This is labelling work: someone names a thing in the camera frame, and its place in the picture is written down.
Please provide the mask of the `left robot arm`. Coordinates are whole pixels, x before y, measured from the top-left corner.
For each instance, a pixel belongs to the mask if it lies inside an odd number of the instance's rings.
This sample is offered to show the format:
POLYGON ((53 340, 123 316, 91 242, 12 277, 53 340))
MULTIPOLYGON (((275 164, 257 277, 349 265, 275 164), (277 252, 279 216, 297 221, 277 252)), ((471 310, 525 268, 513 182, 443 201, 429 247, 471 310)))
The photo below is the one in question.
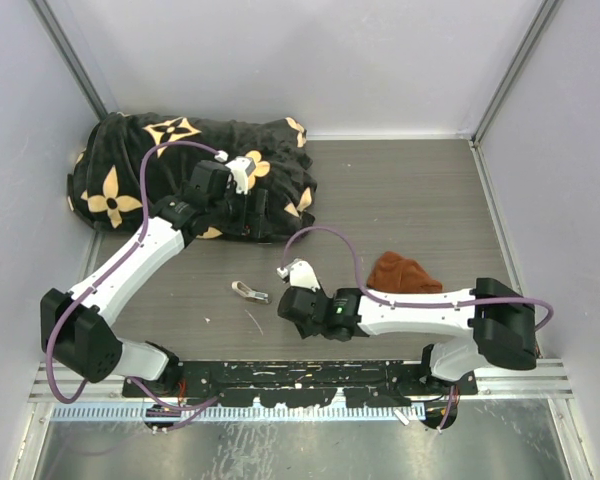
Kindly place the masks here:
POLYGON ((249 157, 227 164, 201 161, 175 195, 156 202, 138 231, 96 272, 66 292, 49 290, 40 303, 41 348, 90 383, 110 375, 137 377, 158 396, 180 384, 175 355, 149 342, 118 338, 112 326, 146 281, 209 228, 254 232, 249 157))

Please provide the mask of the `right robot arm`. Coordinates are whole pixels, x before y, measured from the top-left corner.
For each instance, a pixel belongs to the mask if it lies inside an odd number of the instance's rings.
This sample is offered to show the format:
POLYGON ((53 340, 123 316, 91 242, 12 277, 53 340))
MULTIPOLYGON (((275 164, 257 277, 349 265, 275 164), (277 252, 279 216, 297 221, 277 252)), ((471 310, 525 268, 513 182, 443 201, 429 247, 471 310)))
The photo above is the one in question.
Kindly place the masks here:
POLYGON ((513 371, 536 368, 535 307, 492 278, 472 288, 442 294, 390 294, 341 288, 291 286, 277 307, 303 338, 349 341, 389 334, 442 335, 448 341, 424 348, 418 379, 439 394, 465 374, 493 366, 513 371))

